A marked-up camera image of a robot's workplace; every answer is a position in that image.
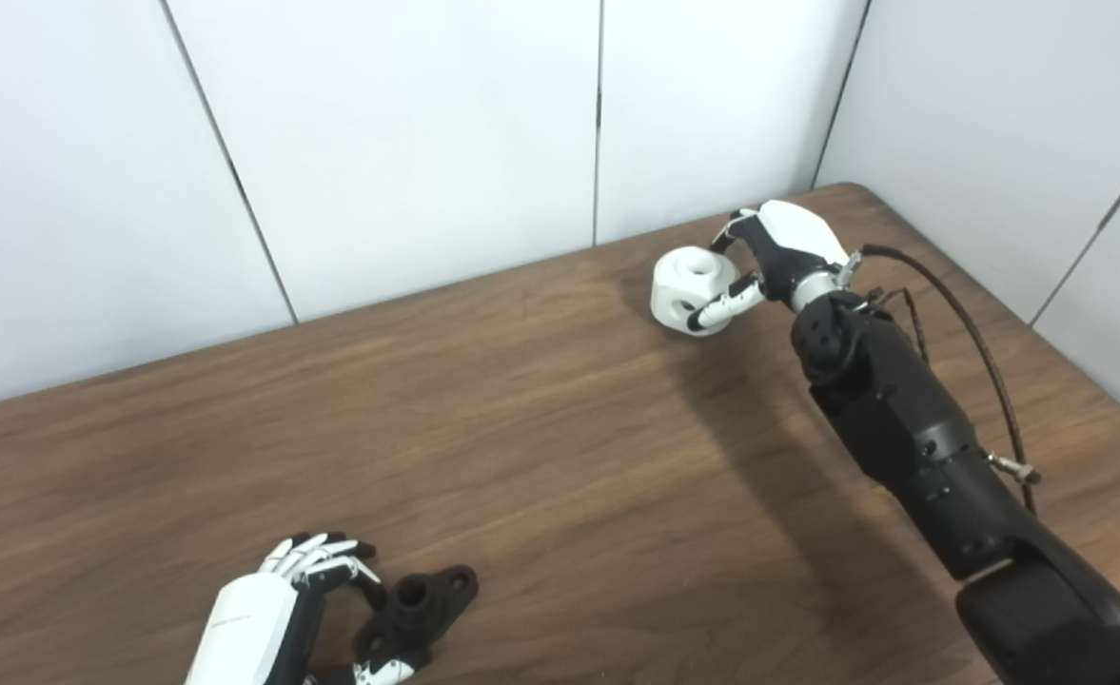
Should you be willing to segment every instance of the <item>black cable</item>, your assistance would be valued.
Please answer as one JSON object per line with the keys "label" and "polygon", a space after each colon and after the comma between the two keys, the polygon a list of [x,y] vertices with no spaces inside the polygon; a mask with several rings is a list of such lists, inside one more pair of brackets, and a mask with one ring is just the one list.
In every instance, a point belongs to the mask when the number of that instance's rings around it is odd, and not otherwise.
{"label": "black cable", "polygon": [[[1004,378],[999,374],[999,367],[996,365],[995,357],[990,355],[990,348],[987,347],[986,339],[982,339],[981,331],[978,330],[978,326],[973,323],[973,319],[970,318],[970,313],[965,311],[965,308],[961,307],[961,302],[956,299],[956,295],[952,294],[952,291],[944,285],[936,274],[913,256],[907,255],[906,252],[885,245],[865,245],[860,247],[860,255],[865,257],[878,256],[897,260],[920,272],[921,276],[927,279],[927,282],[931,282],[940,291],[944,301],[948,302],[948,307],[952,308],[952,312],[959,317],[961,323],[965,325],[965,330],[970,335],[970,338],[973,339],[973,346],[978,348],[978,355],[982,357],[982,364],[987,365],[987,374],[990,376],[991,384],[996,386],[996,395],[999,395],[999,406],[1002,407],[1004,420],[1008,423],[1008,437],[1012,442],[1012,457],[1016,457],[1016,463],[1021,466],[1027,465],[1028,461],[1025,459],[1025,443],[1021,442],[1020,438],[1020,425],[1016,423],[1016,410],[1012,409],[1011,398],[1008,398],[1008,390],[1004,386]],[[1020,490],[1021,497],[1025,498],[1025,508],[1028,508],[1029,513],[1037,516],[1037,504],[1034,501],[1034,487],[1029,486],[1028,482],[1021,482]]]}
{"label": "black cable", "polygon": [[920,356],[924,358],[924,364],[931,364],[927,358],[927,339],[924,338],[924,325],[920,322],[920,311],[915,308],[915,299],[911,295],[911,290],[906,288],[899,288],[898,290],[890,290],[886,292],[885,298],[878,301],[878,307],[885,307],[886,302],[894,299],[894,295],[898,295],[900,292],[903,300],[907,301],[907,309],[911,311],[911,328],[915,329],[915,344],[920,346]]}

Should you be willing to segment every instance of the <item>metal connector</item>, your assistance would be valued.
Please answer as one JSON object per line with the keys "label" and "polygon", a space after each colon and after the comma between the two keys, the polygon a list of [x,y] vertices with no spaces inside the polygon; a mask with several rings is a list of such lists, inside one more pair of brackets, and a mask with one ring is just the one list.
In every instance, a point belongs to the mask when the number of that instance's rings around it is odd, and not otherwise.
{"label": "metal connector", "polygon": [[847,257],[847,264],[843,264],[843,269],[839,270],[837,276],[834,276],[834,282],[839,285],[839,289],[847,290],[851,287],[851,279],[856,276],[857,270],[860,269],[860,263],[864,261],[864,255],[860,253],[852,252],[850,256]]}
{"label": "metal connector", "polygon": [[1042,473],[1037,469],[1033,468],[1030,465],[1023,465],[1016,462],[1016,460],[1009,460],[1008,457],[1000,457],[995,454],[995,452],[987,452],[987,463],[995,467],[996,471],[1006,472],[1008,476],[1016,478],[1016,482],[1020,482],[1021,486],[1037,486],[1042,482]]}

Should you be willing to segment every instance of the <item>black fingertip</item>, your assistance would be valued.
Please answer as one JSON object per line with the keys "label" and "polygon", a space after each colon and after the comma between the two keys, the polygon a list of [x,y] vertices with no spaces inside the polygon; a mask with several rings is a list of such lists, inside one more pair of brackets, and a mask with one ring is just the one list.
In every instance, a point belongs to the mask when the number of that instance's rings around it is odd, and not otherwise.
{"label": "black fingertip", "polygon": [[372,560],[373,556],[377,555],[377,548],[371,545],[371,543],[357,542],[356,547],[352,551],[352,555],[358,560]]}
{"label": "black fingertip", "polygon": [[370,602],[373,611],[384,610],[386,607],[386,588],[382,582],[372,580],[372,578],[362,573],[352,580],[352,584],[356,585],[356,589],[364,594],[364,601]]}

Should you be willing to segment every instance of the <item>white robotic hand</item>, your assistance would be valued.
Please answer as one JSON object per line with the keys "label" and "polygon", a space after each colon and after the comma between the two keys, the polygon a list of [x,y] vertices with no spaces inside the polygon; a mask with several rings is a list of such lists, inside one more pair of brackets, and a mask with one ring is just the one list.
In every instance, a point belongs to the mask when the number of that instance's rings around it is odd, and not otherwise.
{"label": "white robotic hand", "polygon": [[[755,253],[759,268],[739,278],[725,256],[738,240]],[[652,315],[673,330],[704,337],[765,300],[800,312],[825,292],[850,285],[859,260],[859,253],[847,255],[818,214],[773,199],[734,213],[707,251],[679,247],[661,256],[654,268]]]}
{"label": "white robotic hand", "polygon": [[[382,581],[363,560],[376,553],[372,545],[346,541],[343,534],[295,535],[277,545],[259,571],[221,589],[186,685],[301,685],[326,606],[325,594],[349,582],[374,610],[386,603]],[[390,676],[390,664],[382,668]],[[358,681],[349,669],[347,682],[394,685],[412,670],[394,677]]]}

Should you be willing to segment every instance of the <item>black robotic arm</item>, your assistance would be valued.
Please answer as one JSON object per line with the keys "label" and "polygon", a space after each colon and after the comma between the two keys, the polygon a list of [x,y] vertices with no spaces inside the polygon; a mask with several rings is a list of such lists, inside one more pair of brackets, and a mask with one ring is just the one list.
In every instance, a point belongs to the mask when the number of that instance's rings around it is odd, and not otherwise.
{"label": "black robotic arm", "polygon": [[993,467],[1025,479],[1033,471],[984,450],[894,317],[850,291],[860,259],[911,260],[877,246],[847,256],[821,217],[781,200],[735,213],[711,254],[724,260],[739,238],[758,272],[684,320],[659,313],[668,310],[655,289],[660,320],[706,334],[763,300],[785,303],[818,406],[861,471],[895,495],[948,573],[964,582],[956,611],[1000,679],[1120,685],[1120,592],[1012,498]]}

